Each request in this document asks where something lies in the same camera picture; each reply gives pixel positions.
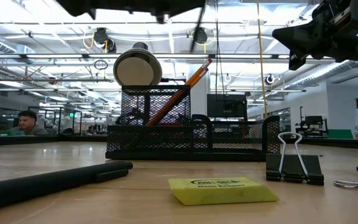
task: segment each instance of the yellow cable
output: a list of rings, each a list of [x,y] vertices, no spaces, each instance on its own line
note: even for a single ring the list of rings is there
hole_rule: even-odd
[[[259,16],[259,0],[256,0],[256,7],[258,10],[258,29],[259,29],[259,57],[260,57],[260,80],[262,82],[262,94],[264,96],[264,106],[265,106],[265,118],[267,118],[267,107],[266,107],[266,94],[265,94],[265,83],[264,83],[264,66],[262,59],[262,38],[260,33],[260,16]]]
[[[107,53],[107,44],[108,44],[108,41],[105,40],[105,41],[104,41],[104,44],[105,44],[105,46],[106,46],[106,47],[104,48],[104,53],[106,54],[106,53]]]
[[[94,32],[92,33],[92,43],[91,43],[91,46],[88,46],[86,43],[85,43],[85,38],[82,39],[82,43],[84,44],[84,46],[87,48],[87,49],[91,49],[93,47],[93,41],[94,41]]]

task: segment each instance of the white wall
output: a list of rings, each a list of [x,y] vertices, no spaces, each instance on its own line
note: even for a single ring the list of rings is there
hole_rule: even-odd
[[[354,133],[354,111],[357,109],[358,78],[341,84],[329,84],[328,128],[350,129]]]
[[[268,101],[267,111],[272,112],[290,108],[291,111],[291,131],[295,132],[295,124],[300,122],[300,106],[303,106],[302,116],[323,115],[328,118],[328,98],[327,84],[325,81],[316,87],[305,88],[304,93],[289,93],[284,97],[284,101]],[[258,106],[248,109],[248,117],[264,114],[264,107]]]

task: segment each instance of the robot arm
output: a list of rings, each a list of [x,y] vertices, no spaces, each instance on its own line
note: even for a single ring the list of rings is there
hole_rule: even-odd
[[[300,68],[311,55],[336,62],[358,61],[358,0],[324,0],[307,24],[273,31],[290,49],[290,70]]]

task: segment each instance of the black mesh pencil holder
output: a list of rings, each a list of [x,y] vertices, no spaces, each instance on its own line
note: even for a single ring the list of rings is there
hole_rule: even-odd
[[[145,125],[179,90],[184,93],[178,103],[155,125],[190,125],[190,86],[188,85],[123,86],[120,124]]]

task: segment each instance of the wire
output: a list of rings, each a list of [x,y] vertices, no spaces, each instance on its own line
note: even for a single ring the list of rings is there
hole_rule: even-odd
[[[223,71],[222,71],[222,59],[220,57],[221,55],[221,48],[219,46],[219,17],[218,17],[218,0],[214,0],[214,9],[215,9],[215,24],[216,24],[216,54],[218,57],[218,63],[216,63],[216,76],[215,76],[215,107],[216,111],[218,111],[218,64],[221,67],[221,81],[222,81],[222,91],[223,91],[223,105],[225,105],[225,95],[224,95],[224,78],[223,78]]]
[[[92,33],[92,43],[91,43],[91,46],[88,46],[86,43],[85,43],[85,32],[84,32],[84,38],[82,39],[82,43],[84,44],[84,46],[87,48],[87,49],[91,49],[93,47],[93,41],[94,41],[94,32]]]
[[[261,38],[261,33],[260,33],[259,0],[256,0],[256,7],[257,7],[257,10],[258,10],[260,81],[262,82],[262,94],[264,96],[265,119],[266,119],[267,118],[267,107],[266,107],[266,93],[265,93],[265,83],[264,83],[264,66],[263,66],[263,59],[262,59],[262,38]]]

